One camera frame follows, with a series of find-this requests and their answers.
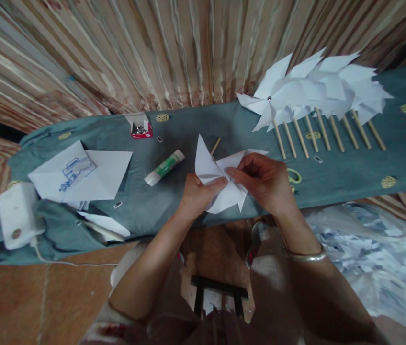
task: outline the bamboo skewer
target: bamboo skewer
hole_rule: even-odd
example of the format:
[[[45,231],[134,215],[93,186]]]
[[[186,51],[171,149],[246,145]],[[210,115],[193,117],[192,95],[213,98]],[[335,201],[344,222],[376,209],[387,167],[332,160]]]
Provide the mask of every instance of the bamboo skewer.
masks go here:
[[[278,137],[278,143],[280,144],[281,155],[283,156],[283,159],[285,160],[286,153],[284,153],[283,142],[281,141],[280,131],[278,130],[278,124],[276,123],[275,119],[273,119],[273,124],[275,125],[276,135]]]
[[[326,149],[331,151],[331,146],[329,145],[329,139],[327,138],[326,129],[324,128],[323,119],[321,118],[321,112],[318,108],[315,108],[316,115],[318,115],[318,122],[321,127],[321,132],[323,132],[324,143],[326,144]]]
[[[299,136],[300,144],[302,145],[302,149],[304,150],[305,156],[307,158],[310,158],[308,155],[307,147],[305,146],[304,143],[304,138],[302,137],[302,132],[300,131],[299,124],[297,123],[297,119],[294,119],[294,124],[295,124],[295,129],[297,130],[297,135]]]
[[[354,109],[351,110],[351,113],[353,114],[353,118],[355,119],[356,125],[358,126],[358,130],[361,133],[364,143],[366,144],[368,149],[371,149],[372,148],[371,143],[369,142],[369,139],[367,139],[366,131],[361,125],[360,119],[358,118],[358,114],[355,112]]]
[[[318,152],[318,146],[316,145],[316,139],[315,139],[315,133],[312,128],[312,124],[310,122],[310,119],[308,118],[308,115],[305,115],[305,119],[307,120],[307,125],[308,125],[308,130],[310,131],[310,136],[312,137],[312,142],[313,142],[313,148],[315,149],[315,152]]]
[[[382,149],[382,151],[386,151],[386,146],[382,141],[382,138],[379,136],[379,132],[377,132],[377,130],[375,129],[374,124],[372,123],[371,120],[369,120],[367,122],[367,124],[369,125],[369,128],[372,131],[372,134],[374,134],[375,140],[377,140],[377,142],[379,143],[380,148]]]
[[[293,156],[294,156],[294,158],[297,158],[297,155],[295,154],[293,139],[291,138],[291,133],[289,132],[289,127],[288,127],[288,124],[286,121],[284,121],[284,128],[286,128],[286,135],[288,136],[289,146],[291,147]]]
[[[345,116],[345,114],[343,115],[343,124],[345,125],[345,128],[347,129],[348,135],[350,136],[353,146],[355,147],[355,149],[359,149],[360,147],[358,145],[358,142],[356,141],[353,131],[351,130],[350,124],[348,123],[348,120],[347,120],[347,117]]]
[[[214,159],[213,153],[214,153],[214,151],[216,151],[216,147],[217,147],[217,145],[219,145],[219,141],[221,141],[220,138],[216,141],[216,144],[214,145],[213,149],[211,150],[211,158],[213,158],[213,159]]]
[[[334,132],[334,135],[336,136],[336,139],[337,139],[338,148],[340,149],[341,152],[345,152],[345,149],[343,147],[342,140],[340,139],[340,134],[338,133],[336,122],[334,121],[333,115],[329,116],[329,119],[331,120],[332,131]]]

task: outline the bangle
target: bangle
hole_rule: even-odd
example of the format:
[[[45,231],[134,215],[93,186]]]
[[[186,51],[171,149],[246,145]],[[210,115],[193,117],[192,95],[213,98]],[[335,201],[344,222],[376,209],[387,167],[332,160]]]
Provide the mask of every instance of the bangle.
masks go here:
[[[294,261],[299,261],[299,262],[307,262],[307,261],[320,261],[323,260],[327,255],[326,255],[326,249],[323,247],[322,244],[320,244],[321,250],[318,254],[313,254],[313,255],[298,255],[291,253],[288,251],[284,246],[281,249],[281,252],[288,258]]]

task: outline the blue tablecloth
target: blue tablecloth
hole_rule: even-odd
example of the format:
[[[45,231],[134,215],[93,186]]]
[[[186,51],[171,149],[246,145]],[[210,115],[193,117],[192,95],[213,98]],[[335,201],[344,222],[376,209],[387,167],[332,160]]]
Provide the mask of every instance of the blue tablecloth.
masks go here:
[[[355,149],[342,123],[338,130],[345,153],[338,149],[329,122],[325,120],[331,151],[327,151],[322,138],[317,140],[319,152],[315,153],[312,141],[305,138],[310,153],[306,159],[292,124],[289,130],[293,137],[297,158],[289,148],[284,125],[280,125],[286,151],[286,163],[302,175],[302,182],[294,185],[299,207],[311,207],[355,200],[369,196],[406,191],[406,67],[378,76],[385,89],[395,96],[388,100],[384,114],[373,119],[388,150],[381,151],[369,128],[366,128],[372,149],[364,145],[350,115],[347,115],[360,145]],[[169,114],[169,120],[158,122],[158,114]],[[131,231],[130,240],[156,234],[175,211],[182,195],[185,176],[194,171],[198,134],[201,134],[208,149],[218,138],[220,144],[214,154],[222,158],[244,149],[262,149],[268,156],[281,160],[275,131],[266,133],[266,128],[252,133],[259,116],[241,107],[238,101],[199,108],[147,113],[153,127],[153,138],[133,139],[130,126],[123,116],[97,116],[60,122],[27,135],[21,141],[21,151],[9,160],[12,180],[28,181],[27,174],[67,148],[81,140],[88,150],[133,151],[130,166],[125,174],[115,200],[94,201],[91,212],[103,212]],[[320,131],[318,122],[311,118],[315,131]],[[308,132],[305,120],[299,120],[302,134]],[[185,155],[185,160],[150,187],[144,181],[158,164],[176,149]],[[318,156],[322,163],[313,159]],[[383,179],[391,176],[389,183]],[[115,209],[119,201],[122,205]],[[47,259],[58,260],[64,256],[85,253],[105,244],[99,242],[84,226],[77,226],[77,215],[73,210],[53,202],[41,200],[37,212],[45,218],[47,230],[39,248]],[[248,195],[240,212],[233,206],[219,214],[204,213],[194,226],[216,225],[264,214],[265,211]],[[39,262],[29,246],[8,251],[3,245],[0,229],[0,265],[26,265]]]

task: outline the scissors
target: scissors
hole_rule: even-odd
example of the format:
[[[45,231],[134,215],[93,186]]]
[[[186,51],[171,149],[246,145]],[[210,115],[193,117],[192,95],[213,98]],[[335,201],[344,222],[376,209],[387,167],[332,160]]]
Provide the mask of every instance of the scissors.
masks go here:
[[[296,180],[289,176],[289,182],[290,182],[290,183],[295,183],[295,184],[297,184],[297,183],[300,183],[300,182],[302,181],[302,176],[299,174],[299,172],[298,172],[297,170],[288,168],[288,173],[289,173],[289,172],[292,172],[292,173],[294,173],[294,174],[297,176],[297,179],[296,179]],[[295,194],[295,188],[294,188],[294,186],[293,186],[292,184],[291,184],[290,186],[291,186],[291,189],[292,189],[293,193]]]
[[[297,179],[296,179],[296,180],[289,176],[289,182],[292,182],[292,183],[300,183],[300,182],[302,181],[302,176],[299,174],[299,172],[298,172],[297,170],[288,168],[288,171],[289,171],[289,172],[293,172],[293,173],[297,176]]]

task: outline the power cord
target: power cord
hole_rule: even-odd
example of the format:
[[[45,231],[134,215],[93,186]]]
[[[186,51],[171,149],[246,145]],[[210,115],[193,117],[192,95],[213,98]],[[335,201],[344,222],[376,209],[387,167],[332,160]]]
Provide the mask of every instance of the power cord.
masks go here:
[[[44,259],[42,255],[40,254],[39,250],[39,242],[37,240],[37,236],[34,236],[31,238],[31,243],[30,246],[35,249],[35,253],[37,254],[38,258],[40,261],[49,263],[49,264],[66,264],[66,265],[71,265],[71,266],[94,266],[94,267],[100,267],[100,266],[117,266],[118,264],[75,264],[69,261],[51,261]]]

